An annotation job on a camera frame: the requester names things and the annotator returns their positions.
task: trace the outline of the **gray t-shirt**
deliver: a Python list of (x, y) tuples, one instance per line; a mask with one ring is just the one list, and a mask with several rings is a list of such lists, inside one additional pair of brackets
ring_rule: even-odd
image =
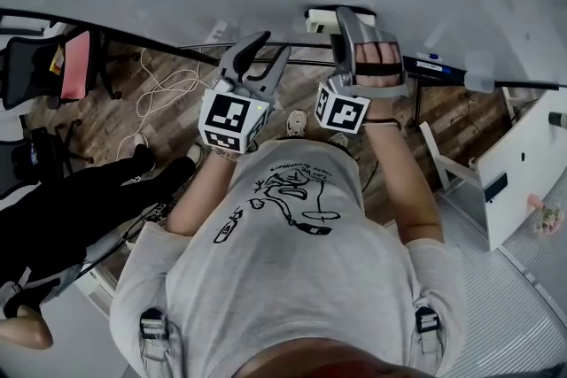
[(142, 376), (139, 319), (156, 305), (181, 329), (189, 377), (230, 377), (301, 337), (407, 366), (424, 301), (447, 335), (443, 373), (464, 342), (459, 255), (428, 239), (404, 246), (368, 220), (358, 166), (342, 150), (273, 141), (241, 159), (193, 238), (146, 224), (120, 278), (111, 330)]

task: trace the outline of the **white table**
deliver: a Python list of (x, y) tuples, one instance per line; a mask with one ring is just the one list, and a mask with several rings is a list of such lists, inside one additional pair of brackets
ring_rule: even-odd
[[(545, 92), (507, 134), (478, 158), (475, 168), (440, 155), (429, 125), (420, 126), (444, 189), (451, 187), (447, 172), (478, 189), (491, 251), (532, 212), (527, 197), (535, 194), (543, 199), (567, 166), (567, 131), (549, 124), (550, 112), (567, 112), (567, 89)], [(504, 173), (508, 186), (485, 203), (484, 189)]]

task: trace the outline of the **person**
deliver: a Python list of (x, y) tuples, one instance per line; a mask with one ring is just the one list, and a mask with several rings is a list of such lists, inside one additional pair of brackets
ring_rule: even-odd
[[(370, 43), (356, 59), (394, 64), (400, 54)], [(372, 100), (364, 132), (399, 238), (365, 217), (357, 163), (335, 144), (268, 141), (237, 163), (211, 153), (165, 227), (144, 226), (120, 277), (111, 332), (131, 366), (150, 378), (445, 373), (465, 338), (461, 260), (392, 116), (392, 100)], [(300, 117), (288, 129), (301, 133)], [(440, 323), (427, 344), (424, 307)]]
[(51, 347), (40, 306), (73, 282), (91, 244), (167, 201), (195, 173), (202, 156), (196, 144), (157, 177), (122, 185), (155, 167), (145, 136), (136, 135), (135, 144), (131, 158), (42, 184), (0, 212), (2, 242), (11, 251), (0, 258), (0, 339)]

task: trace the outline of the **black chair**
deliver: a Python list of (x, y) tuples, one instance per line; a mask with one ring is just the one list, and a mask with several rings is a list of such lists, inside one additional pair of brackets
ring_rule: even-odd
[(57, 108), (61, 103), (76, 101), (61, 99), (61, 89), (65, 78), (65, 64), (61, 75), (50, 71), (51, 61), (58, 46), (65, 44), (82, 33), (89, 34), (89, 62), (85, 75), (85, 92), (88, 93), (97, 85), (100, 78), (111, 99), (120, 99), (121, 93), (114, 92), (106, 65), (112, 61), (123, 61), (129, 58), (139, 60), (140, 54), (120, 54), (108, 56), (110, 40), (100, 32), (93, 32), (76, 27), (68, 35), (59, 35), (46, 39), (13, 37), (6, 48), (0, 51), (0, 79), (2, 81), (2, 99), (5, 109), (12, 109), (19, 104), (38, 96), (49, 96), (49, 106)]
[(63, 180), (66, 176), (63, 166), (68, 174), (74, 172), (72, 158), (92, 164), (93, 158), (85, 158), (69, 149), (74, 127), (80, 125), (80, 120), (74, 120), (65, 138), (59, 133), (64, 126), (58, 125), (55, 135), (40, 127), (25, 131), (25, 135), (31, 138), (15, 142), (0, 141), (0, 200), (24, 186)]

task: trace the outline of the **floor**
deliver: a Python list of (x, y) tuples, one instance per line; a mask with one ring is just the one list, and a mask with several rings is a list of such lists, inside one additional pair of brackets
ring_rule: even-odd
[[(111, 51), (141, 51), (121, 44), (115, 44)], [(203, 49), (207, 54), (219, 57), (223, 49)], [(266, 50), (269, 55), (273, 50)], [(329, 50), (293, 48), (291, 58), (324, 60), (330, 59)], [(163, 80), (174, 71), (188, 68), (199, 70), (201, 80), (212, 84), (216, 77), (213, 66), (201, 64), (186, 58), (179, 58), (146, 50), (143, 54), (146, 67)], [(261, 72), (263, 66), (252, 68), (253, 72)], [(317, 127), (313, 116), (315, 92), (319, 81), (326, 78), (332, 68), (318, 66), (288, 66), (278, 88), (278, 105), (270, 117), (269, 124), (261, 131), (259, 142), (277, 137), (285, 131), (287, 115), (294, 109), (302, 109), (308, 115), (307, 131), (313, 137), (326, 138), (329, 131)], [(39, 100), (35, 109), (28, 116), (30, 127), (45, 126), (52, 130), (57, 124), (68, 124), (73, 119), (81, 119), (82, 125), (77, 128), (74, 150), (84, 156), (95, 159), (95, 166), (112, 162), (117, 158), (120, 142), (127, 135), (132, 135), (140, 126), (141, 119), (136, 114), (136, 101), (155, 85), (151, 76), (140, 66), (139, 62), (129, 60), (109, 66), (113, 77), (114, 89), (122, 92), (122, 99), (112, 101), (102, 87), (97, 87), (80, 102), (65, 104), (56, 111), (47, 108), (45, 100)], [(192, 73), (179, 73), (168, 83), (194, 77)], [(414, 83), (410, 81), (412, 91), (410, 98), (401, 98), (394, 105), (395, 114), (402, 125), (413, 117)], [(167, 108), (153, 113), (145, 121), (142, 132), (148, 137), (151, 147), (158, 156), (158, 172), (170, 160), (181, 156), (190, 145), (199, 139), (198, 115), (203, 88), (183, 96)], [(157, 106), (168, 103), (177, 95), (168, 92), (156, 97)], [(149, 96), (139, 104), (139, 111), (148, 109)], [(428, 121), (438, 142), (442, 154), (467, 164), (470, 158), (480, 156), (488, 150), (509, 129), (509, 118), (500, 92), (491, 95), (468, 94), (461, 88), (428, 88), (423, 90), (421, 121)], [(425, 142), (419, 130), (407, 128), (408, 144), (417, 162), (423, 169), (431, 187), (440, 187), (437, 173), (427, 152)], [(349, 150), (359, 159), (362, 185), (366, 184), (376, 161), (364, 135), (351, 137)], [(129, 156), (133, 150), (132, 139), (124, 141), (120, 158)], [(392, 218), (392, 210), (387, 200), (381, 173), (373, 177), (364, 193), (368, 216), (378, 222), (386, 222)]]

